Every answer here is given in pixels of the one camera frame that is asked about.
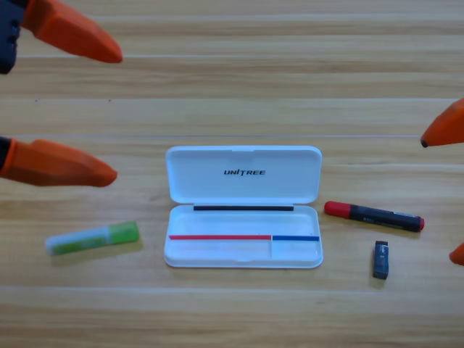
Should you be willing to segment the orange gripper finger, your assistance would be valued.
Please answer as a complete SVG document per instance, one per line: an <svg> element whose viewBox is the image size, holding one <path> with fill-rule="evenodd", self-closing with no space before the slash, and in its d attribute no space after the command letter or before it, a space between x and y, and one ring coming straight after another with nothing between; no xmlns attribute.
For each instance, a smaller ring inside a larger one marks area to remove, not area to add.
<svg viewBox="0 0 464 348"><path fill-rule="evenodd" d="M449 259L456 265L464 266L464 243L450 252Z"/></svg>
<svg viewBox="0 0 464 348"><path fill-rule="evenodd" d="M47 140L1 138L1 177L33 186L105 187L117 171L93 155Z"/></svg>
<svg viewBox="0 0 464 348"><path fill-rule="evenodd" d="M464 102L459 99L445 109L420 138L422 147L464 142Z"/></svg>
<svg viewBox="0 0 464 348"><path fill-rule="evenodd" d="M119 44L107 31L62 1L30 1L22 26L38 40L69 54L111 64L123 60Z"/></svg>

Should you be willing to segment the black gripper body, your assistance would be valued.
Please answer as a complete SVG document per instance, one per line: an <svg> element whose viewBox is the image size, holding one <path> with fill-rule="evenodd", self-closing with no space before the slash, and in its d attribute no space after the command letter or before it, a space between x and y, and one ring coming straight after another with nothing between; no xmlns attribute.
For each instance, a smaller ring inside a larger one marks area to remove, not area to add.
<svg viewBox="0 0 464 348"><path fill-rule="evenodd" d="M27 0L0 0L0 71L8 74L17 58L17 39L24 20Z"/></svg>

